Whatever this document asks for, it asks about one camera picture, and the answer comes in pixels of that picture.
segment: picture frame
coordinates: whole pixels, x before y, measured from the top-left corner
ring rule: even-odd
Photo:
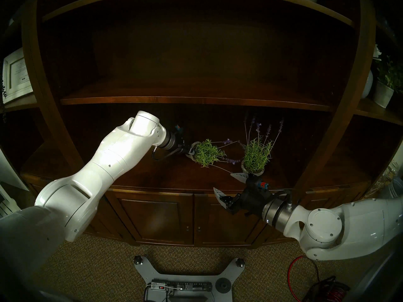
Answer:
[[[2,95],[6,104],[16,98],[32,92],[31,82],[24,60],[23,48],[12,52],[3,61],[3,85],[6,96]]]

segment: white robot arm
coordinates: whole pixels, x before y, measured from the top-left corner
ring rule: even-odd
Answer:
[[[0,220],[0,247],[21,279],[42,265],[64,241],[74,241],[93,219],[112,183],[154,147],[192,153],[155,116],[139,111],[106,136],[76,174],[49,183],[35,206]]]
[[[298,240],[301,249],[312,260],[361,257],[378,250],[402,232],[403,196],[365,199],[330,210],[308,211],[292,204],[290,190],[271,194],[267,183],[259,177],[245,173],[232,176],[246,183],[246,189],[231,197],[215,188],[219,203],[233,214],[244,209],[262,217],[285,237]]]

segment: black cable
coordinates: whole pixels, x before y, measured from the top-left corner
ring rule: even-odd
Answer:
[[[165,157],[162,157],[162,158],[159,158],[159,159],[157,159],[157,158],[154,157],[155,152],[153,151],[153,152],[151,153],[151,157],[152,157],[155,161],[160,161],[160,160],[163,160],[163,159],[165,159],[165,158],[167,158],[167,157],[169,157],[169,156],[172,156],[174,153],[179,152],[181,149],[182,149],[182,148],[178,147],[178,148],[176,148],[174,151],[171,151],[169,154],[167,154]]]
[[[155,302],[155,301],[151,301],[151,300],[145,300],[145,294],[147,293],[147,289],[148,289],[148,285],[147,286],[145,286],[145,289],[144,289],[144,294],[143,294],[143,302]]]

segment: lavender plant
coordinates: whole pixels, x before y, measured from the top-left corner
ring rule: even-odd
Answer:
[[[261,123],[256,123],[256,132],[258,136],[253,140],[250,139],[251,129],[253,124],[255,123],[256,116],[253,116],[251,120],[251,125],[249,127],[249,133],[246,130],[246,121],[247,116],[245,116],[245,134],[246,134],[246,145],[242,145],[245,150],[245,156],[243,159],[244,168],[250,173],[260,172],[264,169],[264,166],[271,159],[270,152],[276,143],[276,140],[283,129],[284,119],[280,121],[280,128],[278,129],[278,133],[276,139],[274,141],[268,140],[272,125],[270,124],[267,128],[265,138],[263,140],[263,135],[260,135],[260,127]]]
[[[214,165],[214,162],[227,162],[232,164],[240,162],[240,160],[232,160],[226,158],[225,152],[223,150],[220,150],[220,148],[224,146],[217,147],[214,146],[213,143],[223,143],[224,146],[227,146],[236,142],[233,142],[230,139],[224,140],[223,142],[211,142],[209,139],[206,139],[204,142],[197,144],[195,146],[194,158],[197,163],[201,164],[201,166],[203,167],[208,167],[209,165],[216,166]]]

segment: carpet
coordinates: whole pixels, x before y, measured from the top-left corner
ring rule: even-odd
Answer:
[[[245,270],[233,285],[233,301],[294,301],[287,286],[291,261],[303,255],[297,242],[245,248],[198,248],[129,244],[84,234],[64,242],[36,272],[32,281],[43,289],[74,296],[85,302],[141,302],[144,280],[133,266],[135,255],[144,255],[160,273],[220,274],[235,257],[245,260]],[[354,286],[380,256],[318,261],[320,279],[336,275]],[[294,264],[291,285],[303,298],[316,282],[313,264],[306,259]]]

